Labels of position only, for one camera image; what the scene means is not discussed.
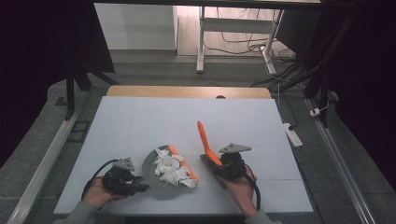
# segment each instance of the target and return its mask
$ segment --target white wall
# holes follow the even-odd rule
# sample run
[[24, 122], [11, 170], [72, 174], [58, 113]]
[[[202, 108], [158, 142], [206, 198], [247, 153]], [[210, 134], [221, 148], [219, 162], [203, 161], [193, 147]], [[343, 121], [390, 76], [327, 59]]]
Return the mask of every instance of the white wall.
[[176, 49], [176, 7], [95, 4], [109, 49]]

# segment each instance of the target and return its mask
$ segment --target white crumpled paper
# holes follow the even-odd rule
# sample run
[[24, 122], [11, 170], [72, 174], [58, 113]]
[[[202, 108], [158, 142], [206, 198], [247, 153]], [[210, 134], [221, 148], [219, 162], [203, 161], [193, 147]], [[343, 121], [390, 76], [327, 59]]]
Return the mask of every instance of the white crumpled paper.
[[157, 164], [157, 168], [154, 173], [155, 175], [163, 173], [160, 180], [175, 186], [180, 182], [189, 188], [195, 188], [196, 180], [191, 179], [189, 176], [189, 169], [185, 166], [180, 166], [180, 162], [184, 161], [182, 156], [169, 156], [169, 150], [166, 149], [160, 150], [156, 148], [155, 151], [158, 156], [157, 160], [154, 162], [154, 164]]

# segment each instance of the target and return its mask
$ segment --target hand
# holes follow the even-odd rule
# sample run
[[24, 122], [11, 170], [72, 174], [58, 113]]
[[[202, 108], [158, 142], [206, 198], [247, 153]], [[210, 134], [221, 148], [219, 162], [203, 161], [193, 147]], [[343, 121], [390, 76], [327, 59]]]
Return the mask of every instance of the hand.
[[[256, 176], [247, 169], [247, 175], [256, 181]], [[237, 181], [230, 181], [220, 178], [230, 191], [233, 200], [238, 204], [245, 217], [253, 217], [257, 213], [257, 208], [253, 203], [253, 187], [250, 186], [248, 180], [243, 176]]]
[[90, 186], [90, 188], [85, 193], [84, 198], [82, 201], [87, 203], [97, 209], [102, 208], [105, 204], [117, 200], [117, 199], [124, 199], [128, 196], [125, 195], [115, 195], [108, 192], [102, 183], [102, 177], [96, 177]]

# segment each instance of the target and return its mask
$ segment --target orange tool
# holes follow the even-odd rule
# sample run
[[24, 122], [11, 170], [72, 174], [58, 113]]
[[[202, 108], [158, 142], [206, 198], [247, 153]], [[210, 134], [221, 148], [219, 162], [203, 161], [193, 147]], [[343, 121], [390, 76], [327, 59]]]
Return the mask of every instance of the orange tool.
[[[173, 147], [173, 146], [168, 146], [169, 150], [171, 150], [172, 154], [180, 156], [180, 154], [178, 154], [177, 150]], [[197, 176], [192, 172], [192, 169], [190, 168], [190, 166], [186, 163], [186, 161], [181, 161], [180, 164], [182, 166], [187, 167], [187, 169], [189, 170], [189, 175], [191, 177], [191, 179], [197, 180]]]
[[222, 165], [222, 162], [220, 161], [219, 157], [212, 151], [212, 149], [210, 149], [209, 144], [207, 143], [204, 125], [202, 125], [201, 121], [198, 121], [197, 125], [198, 125], [199, 134], [201, 135], [202, 143], [204, 144], [206, 156], [216, 165]]

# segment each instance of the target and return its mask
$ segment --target sleeve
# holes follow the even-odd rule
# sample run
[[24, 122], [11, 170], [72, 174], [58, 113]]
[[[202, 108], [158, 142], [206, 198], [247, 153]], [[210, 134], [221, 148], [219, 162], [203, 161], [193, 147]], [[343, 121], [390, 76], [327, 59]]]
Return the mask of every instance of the sleeve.
[[93, 224], [97, 209], [84, 202], [78, 202], [66, 219], [55, 220], [53, 224]]
[[264, 210], [259, 210], [253, 217], [245, 219], [246, 224], [282, 224], [280, 221], [271, 221], [271, 219], [264, 213]]

